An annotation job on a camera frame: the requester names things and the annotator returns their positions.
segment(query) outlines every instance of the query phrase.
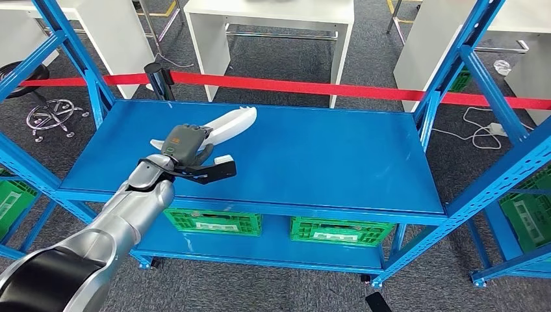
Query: lower shelf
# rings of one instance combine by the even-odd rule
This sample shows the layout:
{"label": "lower shelf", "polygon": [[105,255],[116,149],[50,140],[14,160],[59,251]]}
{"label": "lower shelf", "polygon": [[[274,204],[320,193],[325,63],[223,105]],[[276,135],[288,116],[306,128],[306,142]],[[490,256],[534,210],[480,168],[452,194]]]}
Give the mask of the lower shelf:
{"label": "lower shelf", "polygon": [[[484,212],[488,225],[490,226],[495,241],[499,247],[502,260],[508,261],[523,255],[524,253],[517,242],[513,229],[497,201],[488,205]],[[551,278],[551,262],[542,261],[535,263],[522,268],[522,270],[507,273],[507,275],[532,278]]]}
{"label": "lower shelf", "polygon": [[381,248],[316,242],[289,237],[290,218],[264,215],[260,237],[177,231],[161,215],[137,246],[142,255],[204,261],[378,274]]}

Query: office chair base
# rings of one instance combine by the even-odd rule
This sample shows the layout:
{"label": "office chair base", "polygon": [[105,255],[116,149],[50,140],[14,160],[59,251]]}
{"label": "office chair base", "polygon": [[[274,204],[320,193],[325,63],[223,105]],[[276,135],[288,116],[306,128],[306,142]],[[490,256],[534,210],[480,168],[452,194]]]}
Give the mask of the office chair base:
{"label": "office chair base", "polygon": [[75,111],[83,112],[82,117],[88,117],[89,112],[84,111],[80,107],[76,107],[73,102],[68,99],[52,99],[47,101],[45,105],[39,105],[33,108],[27,115],[27,125],[32,129],[34,141],[39,143],[44,139],[43,136],[37,134],[37,131],[43,131],[60,127],[66,132],[65,136],[72,138],[75,133],[69,131],[65,122],[69,120]]}

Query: black object on floor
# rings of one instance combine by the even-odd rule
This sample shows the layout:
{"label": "black object on floor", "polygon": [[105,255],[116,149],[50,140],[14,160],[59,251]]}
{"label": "black object on floor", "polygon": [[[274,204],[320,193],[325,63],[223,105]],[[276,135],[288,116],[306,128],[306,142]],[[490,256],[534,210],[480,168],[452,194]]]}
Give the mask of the black object on floor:
{"label": "black object on floor", "polygon": [[365,297],[365,301],[373,312],[392,312],[380,292],[374,292],[370,294],[369,296]]}
{"label": "black object on floor", "polygon": [[142,9],[142,4],[139,1],[132,1],[132,4],[134,5],[134,9],[136,11]]}

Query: robotic hand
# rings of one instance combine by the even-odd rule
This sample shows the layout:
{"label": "robotic hand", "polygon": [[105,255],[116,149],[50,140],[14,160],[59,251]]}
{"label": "robotic hand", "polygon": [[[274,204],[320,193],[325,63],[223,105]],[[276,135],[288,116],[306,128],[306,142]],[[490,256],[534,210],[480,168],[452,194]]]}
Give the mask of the robotic hand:
{"label": "robotic hand", "polygon": [[[256,118],[252,109],[250,124]],[[212,130],[196,125],[174,127],[162,142],[160,154],[140,159],[92,223],[10,265],[0,275],[0,311],[99,311],[110,279],[125,256],[171,204],[175,178],[207,184],[236,174],[229,155],[215,158],[214,165],[201,165],[212,153],[213,143],[202,145]]]}

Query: stanchion post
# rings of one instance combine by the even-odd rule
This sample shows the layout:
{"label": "stanchion post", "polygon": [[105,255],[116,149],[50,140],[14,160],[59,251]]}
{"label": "stanchion post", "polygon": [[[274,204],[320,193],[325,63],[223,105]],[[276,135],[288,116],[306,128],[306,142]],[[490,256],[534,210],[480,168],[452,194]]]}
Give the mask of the stanchion post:
{"label": "stanchion post", "polygon": [[168,101],[174,100],[174,95],[170,89],[174,85],[174,81],[170,76],[170,71],[164,69],[159,63],[149,63],[144,67],[144,71],[149,78],[149,82],[157,95],[157,99],[165,99]]}

